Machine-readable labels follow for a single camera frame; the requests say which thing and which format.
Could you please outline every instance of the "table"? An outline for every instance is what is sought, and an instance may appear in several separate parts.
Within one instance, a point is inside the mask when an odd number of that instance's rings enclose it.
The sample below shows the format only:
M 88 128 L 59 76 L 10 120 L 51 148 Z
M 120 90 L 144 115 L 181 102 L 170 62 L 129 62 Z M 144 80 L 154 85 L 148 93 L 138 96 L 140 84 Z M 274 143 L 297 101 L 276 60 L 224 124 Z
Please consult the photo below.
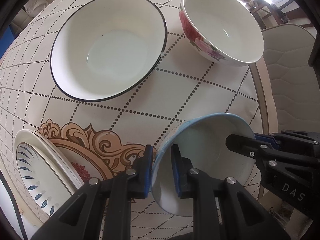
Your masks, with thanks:
M 0 65 L 0 156 L 19 192 L 17 198 L 23 199 L 38 225 L 48 216 L 23 185 L 12 152 L 20 129 L 36 130 L 49 138 L 84 180 L 108 179 L 130 168 L 146 144 L 153 145 L 156 153 L 166 133 L 183 120 L 228 112 L 243 117 L 255 132 L 270 130 L 269 112 L 260 114 L 260 108 L 270 105 L 270 93 L 262 91 L 263 98 L 259 97 L 263 87 L 259 63 L 238 67 L 201 57 L 183 34 L 180 0 L 151 0 L 164 14 L 168 41 L 148 78 L 104 102 L 86 103 L 65 96 L 51 77 L 52 44 L 68 17 L 89 1 L 55 0 L 19 35 Z M 255 198 L 259 184 L 260 173 L 254 167 L 245 187 Z M 134 202 L 132 239 L 167 239 L 192 231 L 192 217 L 164 212 L 151 195 Z

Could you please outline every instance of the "chair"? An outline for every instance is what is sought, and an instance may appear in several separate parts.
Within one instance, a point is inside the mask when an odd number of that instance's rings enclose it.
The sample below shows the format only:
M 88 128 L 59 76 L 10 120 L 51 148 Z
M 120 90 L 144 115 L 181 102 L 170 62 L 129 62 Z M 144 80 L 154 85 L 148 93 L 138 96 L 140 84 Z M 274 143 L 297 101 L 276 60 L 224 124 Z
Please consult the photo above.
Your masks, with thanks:
M 320 132 L 320 89 L 308 65 L 314 37 L 294 24 L 264 29 L 262 35 L 278 130 Z

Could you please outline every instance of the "beige cushion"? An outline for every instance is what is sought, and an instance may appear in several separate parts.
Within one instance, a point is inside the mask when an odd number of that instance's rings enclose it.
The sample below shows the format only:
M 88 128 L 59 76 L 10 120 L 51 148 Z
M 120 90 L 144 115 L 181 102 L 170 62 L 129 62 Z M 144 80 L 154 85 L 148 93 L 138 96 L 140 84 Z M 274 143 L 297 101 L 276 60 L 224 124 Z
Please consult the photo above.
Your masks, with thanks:
M 278 116 L 278 130 L 320 132 L 320 89 L 308 59 L 315 42 L 298 25 L 262 31 L 265 59 Z

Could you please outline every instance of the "blue leaf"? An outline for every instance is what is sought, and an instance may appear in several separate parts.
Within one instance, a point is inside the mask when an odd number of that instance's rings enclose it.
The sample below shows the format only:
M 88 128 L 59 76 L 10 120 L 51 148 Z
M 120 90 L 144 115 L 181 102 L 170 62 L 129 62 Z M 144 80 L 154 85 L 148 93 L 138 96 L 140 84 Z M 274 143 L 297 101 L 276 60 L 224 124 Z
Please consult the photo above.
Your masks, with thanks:
M 18 153 L 20 153 L 20 154 L 24 155 L 24 156 L 25 156 L 25 157 L 27 157 L 29 160 L 31 160 L 31 159 L 29 158 L 29 156 L 28 156 L 26 153 L 24 153 L 24 152 L 18 152 Z
M 25 149 L 27 152 L 29 152 L 29 153 L 32 155 L 32 157 L 34 157 L 33 154 L 30 152 L 30 150 L 29 150 L 28 148 L 23 147 L 23 146 L 21 146 L 21 148 L 22 148 L 22 149 Z
M 25 159 L 17 159 L 17 160 L 30 165 L 30 163 L 28 163 L 28 161 L 26 161 Z
M 41 193 L 41 194 L 36 195 L 36 196 L 35 196 L 35 200 L 38 200 L 41 196 L 42 196 L 42 193 Z
M 53 212 L 54 212 L 54 207 L 52 205 L 52 208 L 50 209 L 50 215 L 49 216 L 52 216 Z
M 25 171 L 31 171 L 31 170 L 29 170 L 28 168 L 26 168 L 26 167 L 20 167 L 19 169 L 21 169 L 21 170 L 25 170 Z
M 35 188 L 37 188 L 38 186 L 36 186 L 36 185 L 32 185 L 32 186 L 30 186 L 30 187 L 28 187 L 28 190 L 33 190 L 33 189 L 35 189 Z
M 48 200 L 46 199 L 46 200 L 42 203 L 41 208 L 44 208 L 44 207 L 47 205 L 47 203 L 48 203 Z

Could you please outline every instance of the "quilted chair cushion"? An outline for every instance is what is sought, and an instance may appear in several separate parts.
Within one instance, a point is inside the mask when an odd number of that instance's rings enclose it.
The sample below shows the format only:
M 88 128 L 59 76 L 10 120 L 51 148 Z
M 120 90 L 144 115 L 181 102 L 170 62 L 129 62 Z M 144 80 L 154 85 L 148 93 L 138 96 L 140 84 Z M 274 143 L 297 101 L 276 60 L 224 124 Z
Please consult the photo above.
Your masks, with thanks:
M 314 69 L 308 66 L 315 39 L 293 24 L 265 29 L 262 35 L 278 130 L 320 132 L 320 89 Z

